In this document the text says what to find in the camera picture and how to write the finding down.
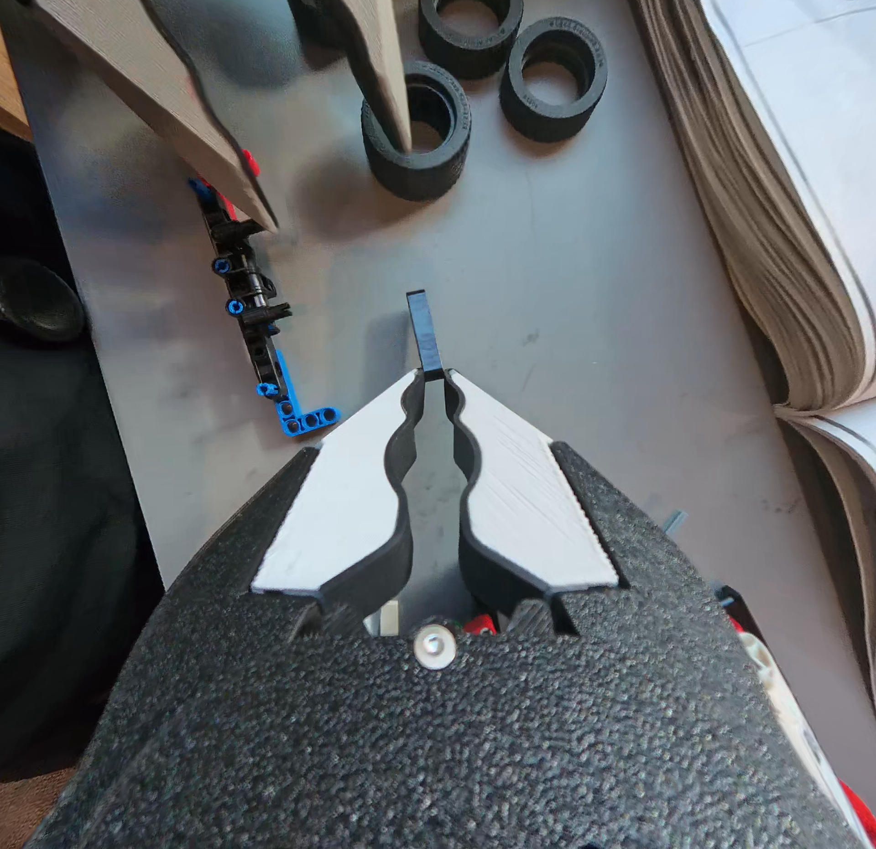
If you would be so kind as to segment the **black rubber toy tire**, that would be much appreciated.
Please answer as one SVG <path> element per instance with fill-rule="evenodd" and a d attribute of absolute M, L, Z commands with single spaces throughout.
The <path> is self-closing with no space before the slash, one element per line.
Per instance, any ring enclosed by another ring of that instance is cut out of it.
<path fill-rule="evenodd" d="M 346 51 L 352 15 L 343 0 L 287 0 L 299 33 L 327 48 Z"/>
<path fill-rule="evenodd" d="M 432 63 L 459 79 L 482 79 L 506 63 L 522 22 L 524 0 L 475 0 L 496 17 L 497 28 L 475 37 L 452 28 L 441 16 L 459 0 L 419 0 L 418 35 L 422 50 Z"/>
<path fill-rule="evenodd" d="M 464 169 L 472 127 L 469 101 L 451 73 L 428 61 L 406 63 L 405 80 L 411 120 L 429 126 L 441 142 L 428 152 L 397 150 L 364 102 L 361 128 L 366 156 L 374 177 L 397 197 L 438 199 Z"/>
<path fill-rule="evenodd" d="M 575 80 L 576 97 L 552 103 L 532 92 L 524 71 L 531 65 L 554 65 Z M 520 33 L 511 47 L 499 88 L 506 120 L 534 142 L 563 142 L 588 122 L 605 93 L 608 64 L 598 36 L 582 22 L 550 16 Z"/>

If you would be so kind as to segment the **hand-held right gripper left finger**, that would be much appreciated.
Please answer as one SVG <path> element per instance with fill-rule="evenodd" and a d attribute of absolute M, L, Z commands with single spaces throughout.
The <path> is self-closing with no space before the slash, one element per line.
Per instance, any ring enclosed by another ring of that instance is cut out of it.
<path fill-rule="evenodd" d="M 419 374 L 403 375 L 323 439 L 252 592 L 326 592 L 329 582 L 388 543 L 400 497 L 386 471 L 386 450 L 407 421 L 402 397 Z"/>

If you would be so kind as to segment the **black straight beam piece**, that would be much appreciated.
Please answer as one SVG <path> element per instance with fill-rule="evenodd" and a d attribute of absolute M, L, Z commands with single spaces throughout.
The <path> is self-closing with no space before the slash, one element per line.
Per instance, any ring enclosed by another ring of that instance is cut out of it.
<path fill-rule="evenodd" d="M 444 367 L 426 292 L 408 292 L 407 305 L 424 378 L 426 381 L 443 380 Z"/>

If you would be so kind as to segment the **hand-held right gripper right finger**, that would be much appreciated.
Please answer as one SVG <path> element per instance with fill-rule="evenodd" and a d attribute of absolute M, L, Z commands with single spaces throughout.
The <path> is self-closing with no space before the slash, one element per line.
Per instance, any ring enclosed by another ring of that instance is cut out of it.
<path fill-rule="evenodd" d="M 464 472 L 460 564 L 473 592 L 582 592 L 619 573 L 553 454 L 553 439 L 459 372 L 445 375 Z"/>

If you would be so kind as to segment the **toy brick race car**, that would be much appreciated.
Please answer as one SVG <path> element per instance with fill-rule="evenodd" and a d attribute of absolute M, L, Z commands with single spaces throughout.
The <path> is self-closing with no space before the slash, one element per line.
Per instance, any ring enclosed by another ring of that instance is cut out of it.
<path fill-rule="evenodd" d="M 836 776 L 767 645 L 759 635 L 747 631 L 750 622 L 741 624 L 730 614 L 727 602 L 722 602 L 722 607 L 761 680 L 772 714 L 792 746 L 802 771 L 831 802 L 861 845 L 874 847 L 873 814 L 861 798 Z M 460 646 L 458 642 L 450 643 L 454 629 L 473 638 L 489 638 L 497 634 L 498 620 L 480 614 L 465 625 L 452 624 L 439 629 L 438 620 L 431 619 L 412 636 L 414 655 L 422 665 L 441 668 L 449 663 L 451 652 Z"/>

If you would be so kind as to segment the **wooden box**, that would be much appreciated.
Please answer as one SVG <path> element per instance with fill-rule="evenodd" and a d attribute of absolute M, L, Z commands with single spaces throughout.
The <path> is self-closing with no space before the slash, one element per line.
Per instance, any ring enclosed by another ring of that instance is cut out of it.
<path fill-rule="evenodd" d="M 33 134 L 18 89 L 4 36 L 0 38 L 1 50 L 1 129 L 27 142 L 33 142 Z"/>

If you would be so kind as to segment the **black beam brick assembly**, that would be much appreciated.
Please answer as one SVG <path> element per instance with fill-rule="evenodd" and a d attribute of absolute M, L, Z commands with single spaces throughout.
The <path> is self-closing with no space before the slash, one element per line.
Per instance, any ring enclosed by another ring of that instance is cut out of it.
<path fill-rule="evenodd" d="M 292 315 L 290 305 L 278 300 L 272 280 L 261 269 L 251 238 L 265 232 L 255 220 L 242 217 L 235 206 L 199 174 L 188 178 L 197 198 L 214 250 L 210 265 L 221 278 L 228 298 L 226 313 L 235 320 L 257 378 L 256 393 L 276 413 L 282 432 L 290 438 L 310 435 L 341 420 L 334 406 L 303 409 L 287 363 L 275 343 L 278 322 Z"/>

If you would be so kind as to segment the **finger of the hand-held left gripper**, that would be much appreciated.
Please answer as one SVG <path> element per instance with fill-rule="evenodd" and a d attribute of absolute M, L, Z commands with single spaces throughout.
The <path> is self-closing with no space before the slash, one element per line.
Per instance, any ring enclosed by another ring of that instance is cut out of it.
<path fill-rule="evenodd" d="M 176 153 L 263 229 L 276 216 L 233 136 L 142 0 L 16 0 L 88 62 Z"/>
<path fill-rule="evenodd" d="M 366 103 L 390 143 L 412 149 L 407 83 L 393 0 L 325 0 Z"/>

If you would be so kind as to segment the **instruction booklet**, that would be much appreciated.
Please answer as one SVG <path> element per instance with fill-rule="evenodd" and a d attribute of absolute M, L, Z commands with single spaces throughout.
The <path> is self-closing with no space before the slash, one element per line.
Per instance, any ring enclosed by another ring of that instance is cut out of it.
<path fill-rule="evenodd" d="M 630 0 L 778 419 L 845 517 L 874 699 L 875 0 Z"/>

